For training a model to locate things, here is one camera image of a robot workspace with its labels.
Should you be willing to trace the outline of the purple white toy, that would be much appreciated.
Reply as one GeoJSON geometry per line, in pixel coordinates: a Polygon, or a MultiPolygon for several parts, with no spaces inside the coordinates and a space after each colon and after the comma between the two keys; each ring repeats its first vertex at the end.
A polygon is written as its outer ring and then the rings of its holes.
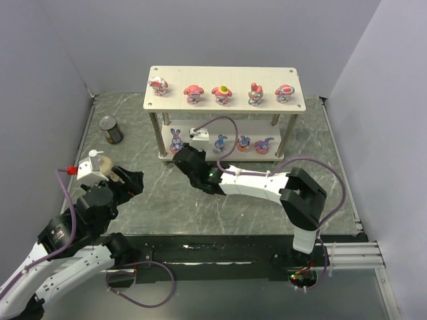
{"type": "Polygon", "coordinates": [[[228,139],[227,136],[219,134],[218,139],[214,143],[213,152],[217,154],[222,154],[225,150],[225,140],[228,139]]]}

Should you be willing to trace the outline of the purple spotted toy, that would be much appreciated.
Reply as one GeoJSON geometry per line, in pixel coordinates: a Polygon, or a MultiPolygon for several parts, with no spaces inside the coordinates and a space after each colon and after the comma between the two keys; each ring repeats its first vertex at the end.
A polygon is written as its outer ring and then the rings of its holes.
{"type": "Polygon", "coordinates": [[[181,130],[171,128],[170,132],[172,134],[172,139],[171,139],[171,145],[169,146],[169,150],[173,155],[175,155],[183,147],[183,141],[179,136],[179,134],[181,133],[181,130]]]}

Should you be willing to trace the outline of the orange base purple toy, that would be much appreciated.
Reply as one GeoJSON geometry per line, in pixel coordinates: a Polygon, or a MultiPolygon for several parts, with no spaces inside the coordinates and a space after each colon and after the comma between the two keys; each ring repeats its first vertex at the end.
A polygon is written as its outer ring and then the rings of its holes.
{"type": "Polygon", "coordinates": [[[249,149],[250,141],[251,139],[249,137],[241,135],[237,140],[236,147],[240,152],[246,152],[249,149]]]}

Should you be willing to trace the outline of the pink purple toy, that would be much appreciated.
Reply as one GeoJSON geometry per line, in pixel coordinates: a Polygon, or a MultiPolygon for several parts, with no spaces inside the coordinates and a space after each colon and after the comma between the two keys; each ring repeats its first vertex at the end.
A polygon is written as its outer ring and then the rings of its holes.
{"type": "Polygon", "coordinates": [[[254,148],[257,153],[261,155],[266,155],[270,150],[270,141],[273,141],[273,137],[267,137],[264,140],[258,140],[254,143],[254,148]]]}

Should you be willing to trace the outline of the pink toy yellow hat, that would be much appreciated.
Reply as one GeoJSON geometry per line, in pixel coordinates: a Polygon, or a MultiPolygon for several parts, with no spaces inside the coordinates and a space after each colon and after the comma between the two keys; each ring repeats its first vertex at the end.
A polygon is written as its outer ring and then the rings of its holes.
{"type": "Polygon", "coordinates": [[[232,97],[233,93],[232,91],[226,87],[225,85],[220,85],[219,87],[214,87],[211,90],[211,94],[215,96],[216,103],[218,105],[226,105],[232,97]]]}

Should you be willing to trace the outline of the red bunny ear toy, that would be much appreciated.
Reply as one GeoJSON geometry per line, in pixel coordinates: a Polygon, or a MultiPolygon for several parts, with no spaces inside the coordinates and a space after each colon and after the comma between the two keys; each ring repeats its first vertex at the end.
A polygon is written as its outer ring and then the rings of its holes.
{"type": "Polygon", "coordinates": [[[264,96],[264,91],[261,85],[253,82],[250,85],[250,91],[248,92],[248,104],[251,106],[258,106],[264,96]]]}

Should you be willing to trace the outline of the pink white toy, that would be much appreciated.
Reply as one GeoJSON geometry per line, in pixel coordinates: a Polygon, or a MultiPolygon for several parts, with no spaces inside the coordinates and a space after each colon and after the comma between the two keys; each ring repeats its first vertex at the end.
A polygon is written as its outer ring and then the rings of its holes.
{"type": "Polygon", "coordinates": [[[149,78],[148,85],[153,89],[154,94],[157,96],[165,95],[167,93],[167,88],[169,87],[168,82],[160,76],[149,78]]]}

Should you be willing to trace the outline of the pink blue goggles toy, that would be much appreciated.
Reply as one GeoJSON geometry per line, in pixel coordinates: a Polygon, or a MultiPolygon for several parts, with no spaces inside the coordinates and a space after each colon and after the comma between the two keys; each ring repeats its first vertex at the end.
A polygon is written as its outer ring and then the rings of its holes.
{"type": "Polygon", "coordinates": [[[295,88],[291,85],[281,85],[276,90],[274,95],[279,103],[287,103],[289,98],[295,93],[295,88]]]}

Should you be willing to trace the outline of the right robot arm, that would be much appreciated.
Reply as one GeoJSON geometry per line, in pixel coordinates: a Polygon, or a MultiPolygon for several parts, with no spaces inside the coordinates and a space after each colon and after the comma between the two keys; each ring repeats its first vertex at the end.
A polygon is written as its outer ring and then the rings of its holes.
{"type": "Polygon", "coordinates": [[[207,194],[244,195],[280,204],[294,226],[294,251],[309,255],[314,250],[326,191],[303,169],[288,173],[261,173],[233,165],[221,170],[205,160],[205,152],[184,145],[173,163],[192,187],[207,194]]]}

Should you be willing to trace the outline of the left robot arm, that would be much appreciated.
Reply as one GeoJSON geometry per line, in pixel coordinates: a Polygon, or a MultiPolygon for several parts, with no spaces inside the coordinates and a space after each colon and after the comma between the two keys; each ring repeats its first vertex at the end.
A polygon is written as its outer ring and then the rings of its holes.
{"type": "Polygon", "coordinates": [[[85,191],[52,218],[31,252],[1,286],[2,319],[42,319],[48,304],[96,273],[125,265],[133,249],[122,233],[103,241],[118,207],[143,192],[143,173],[118,165],[116,179],[92,172],[78,178],[85,191]]]}

